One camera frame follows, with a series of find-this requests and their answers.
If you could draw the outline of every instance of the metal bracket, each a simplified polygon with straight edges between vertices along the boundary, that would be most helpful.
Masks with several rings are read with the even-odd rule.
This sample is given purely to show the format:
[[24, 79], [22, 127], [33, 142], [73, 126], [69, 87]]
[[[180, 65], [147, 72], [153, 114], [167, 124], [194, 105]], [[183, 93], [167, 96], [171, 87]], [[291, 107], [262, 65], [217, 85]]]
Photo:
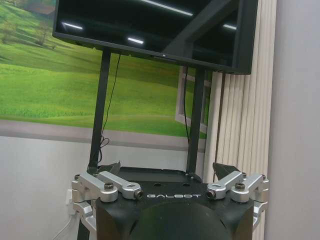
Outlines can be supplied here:
[[256, 227], [259, 225], [261, 220], [261, 214], [267, 210], [268, 208], [268, 202], [258, 202], [254, 201], [254, 207], [253, 207], [253, 231], [256, 229]]
[[209, 199], [223, 199], [231, 190], [231, 199], [238, 203], [246, 203], [251, 198], [253, 207], [253, 230], [259, 225], [261, 213], [268, 207], [270, 182], [262, 174], [246, 176], [245, 173], [233, 171], [217, 183], [207, 185], [206, 195]]
[[100, 172], [97, 175], [97, 178], [105, 183], [113, 183], [125, 199], [135, 200], [143, 197], [144, 192], [142, 191], [140, 184], [136, 182], [124, 180], [108, 171]]
[[229, 175], [220, 179], [217, 183], [207, 185], [206, 195], [209, 199], [218, 200], [226, 197], [229, 191], [236, 183], [242, 182], [244, 175], [240, 171], [233, 171]]
[[262, 174], [248, 176], [245, 181], [231, 188], [231, 199], [238, 203], [246, 203], [255, 189], [264, 182]]
[[74, 202], [73, 209], [79, 213], [82, 224], [90, 231], [90, 233], [96, 235], [97, 222], [91, 205], [86, 201], [80, 203]]
[[118, 191], [125, 199], [141, 199], [143, 191], [138, 183], [129, 182], [108, 171], [95, 176], [84, 172], [76, 175], [72, 181], [73, 209], [80, 215], [82, 224], [91, 234], [97, 235], [95, 218], [95, 200], [100, 198], [104, 203], [117, 200]]
[[118, 198], [118, 189], [106, 189], [105, 183], [96, 177], [84, 172], [72, 181], [72, 201], [82, 203], [88, 200], [101, 199], [104, 203], [114, 202]]

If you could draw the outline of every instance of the black monitor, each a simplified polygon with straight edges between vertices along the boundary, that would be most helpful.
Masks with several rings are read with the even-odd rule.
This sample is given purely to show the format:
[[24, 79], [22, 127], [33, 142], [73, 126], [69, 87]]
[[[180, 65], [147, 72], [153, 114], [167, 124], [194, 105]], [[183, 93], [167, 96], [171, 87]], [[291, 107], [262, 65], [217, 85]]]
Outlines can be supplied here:
[[90, 48], [250, 74], [258, 0], [59, 0], [53, 36]]

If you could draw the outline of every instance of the green hill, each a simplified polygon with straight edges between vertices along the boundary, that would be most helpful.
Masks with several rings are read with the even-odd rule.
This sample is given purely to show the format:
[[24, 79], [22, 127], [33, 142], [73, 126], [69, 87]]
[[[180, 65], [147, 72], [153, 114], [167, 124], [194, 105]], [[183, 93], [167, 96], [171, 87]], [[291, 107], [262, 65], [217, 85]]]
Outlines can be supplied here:
[[[7, 2], [0, 13], [0, 118], [92, 127], [101, 51], [53, 38], [52, 20]], [[41, 46], [43, 25], [49, 30]], [[111, 58], [108, 96], [118, 56]], [[185, 136], [174, 119], [178, 76], [178, 66], [122, 56], [107, 128]], [[189, 115], [192, 90], [189, 84]]]

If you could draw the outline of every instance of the logo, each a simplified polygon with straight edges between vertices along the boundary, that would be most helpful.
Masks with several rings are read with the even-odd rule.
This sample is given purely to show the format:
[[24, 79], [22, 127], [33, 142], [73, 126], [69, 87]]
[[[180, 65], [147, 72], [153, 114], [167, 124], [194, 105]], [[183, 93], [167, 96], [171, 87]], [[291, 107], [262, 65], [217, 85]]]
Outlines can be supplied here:
[[167, 194], [148, 194], [146, 197], [150, 199], [192, 199], [199, 198], [201, 194], [175, 194], [175, 195], [167, 195]]

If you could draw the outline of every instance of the vertical blind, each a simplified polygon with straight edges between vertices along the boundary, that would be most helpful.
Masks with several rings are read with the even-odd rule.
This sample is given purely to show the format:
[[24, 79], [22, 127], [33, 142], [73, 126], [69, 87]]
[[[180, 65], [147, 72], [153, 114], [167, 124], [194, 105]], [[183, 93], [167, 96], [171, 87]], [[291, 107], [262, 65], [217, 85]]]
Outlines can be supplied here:
[[[277, 0], [259, 1], [251, 75], [226, 74], [222, 81], [223, 75], [215, 73], [212, 78], [215, 84], [212, 84], [210, 98], [203, 172], [205, 182], [214, 179], [213, 162], [234, 165], [248, 175], [268, 175], [276, 7]], [[253, 239], [263, 240], [264, 229], [263, 214], [259, 227], [253, 232]]]

